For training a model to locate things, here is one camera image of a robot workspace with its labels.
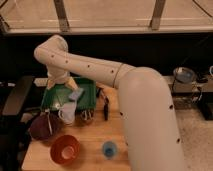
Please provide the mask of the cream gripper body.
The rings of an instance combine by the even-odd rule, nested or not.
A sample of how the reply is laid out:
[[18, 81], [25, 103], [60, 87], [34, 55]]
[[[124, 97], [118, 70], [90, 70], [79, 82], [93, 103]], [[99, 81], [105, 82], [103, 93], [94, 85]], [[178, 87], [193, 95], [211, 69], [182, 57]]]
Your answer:
[[51, 88], [53, 88], [57, 84], [65, 85], [67, 88], [69, 88], [71, 90], [77, 90], [78, 89], [78, 85], [76, 84], [75, 80], [70, 76], [65, 76], [63, 78], [60, 78], [60, 77], [51, 78], [51, 77], [49, 77], [48, 81], [47, 81], [47, 89], [50, 90]]

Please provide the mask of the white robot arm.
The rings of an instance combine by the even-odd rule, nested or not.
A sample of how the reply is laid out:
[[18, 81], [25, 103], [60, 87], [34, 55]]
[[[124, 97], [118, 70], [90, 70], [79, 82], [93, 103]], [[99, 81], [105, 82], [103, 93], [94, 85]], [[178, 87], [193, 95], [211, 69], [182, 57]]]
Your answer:
[[170, 88], [159, 72], [71, 54], [59, 35], [38, 45], [34, 56], [56, 72], [72, 72], [117, 90], [131, 171], [186, 171]]

